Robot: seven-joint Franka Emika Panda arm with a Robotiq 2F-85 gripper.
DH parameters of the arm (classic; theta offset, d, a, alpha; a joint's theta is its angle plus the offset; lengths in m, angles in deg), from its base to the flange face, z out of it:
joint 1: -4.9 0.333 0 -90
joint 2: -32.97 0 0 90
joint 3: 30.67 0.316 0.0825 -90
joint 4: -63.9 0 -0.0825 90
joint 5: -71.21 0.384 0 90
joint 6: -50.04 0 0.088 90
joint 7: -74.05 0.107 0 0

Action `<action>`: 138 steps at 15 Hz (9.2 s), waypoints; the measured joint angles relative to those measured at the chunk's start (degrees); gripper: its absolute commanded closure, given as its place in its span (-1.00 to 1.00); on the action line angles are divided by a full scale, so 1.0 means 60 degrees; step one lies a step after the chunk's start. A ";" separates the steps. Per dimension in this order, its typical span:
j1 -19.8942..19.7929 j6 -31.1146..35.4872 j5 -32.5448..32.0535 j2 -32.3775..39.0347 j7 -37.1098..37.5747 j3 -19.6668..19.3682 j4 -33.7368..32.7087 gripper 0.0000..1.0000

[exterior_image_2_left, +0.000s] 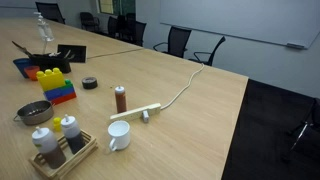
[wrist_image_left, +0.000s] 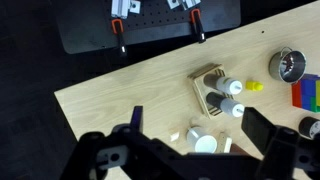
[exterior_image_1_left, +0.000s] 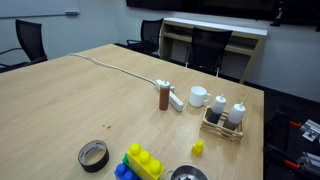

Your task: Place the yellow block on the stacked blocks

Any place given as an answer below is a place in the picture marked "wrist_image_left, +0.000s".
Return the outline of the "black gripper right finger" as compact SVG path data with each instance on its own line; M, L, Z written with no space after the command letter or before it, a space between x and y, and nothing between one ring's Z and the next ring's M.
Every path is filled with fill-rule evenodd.
M255 108L246 107L242 117L241 129L259 152L265 154L276 131L276 126Z

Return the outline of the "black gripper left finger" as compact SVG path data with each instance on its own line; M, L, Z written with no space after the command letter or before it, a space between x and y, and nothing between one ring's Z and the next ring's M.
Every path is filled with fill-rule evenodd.
M133 109L130 126L136 130L143 130L143 107L135 106Z

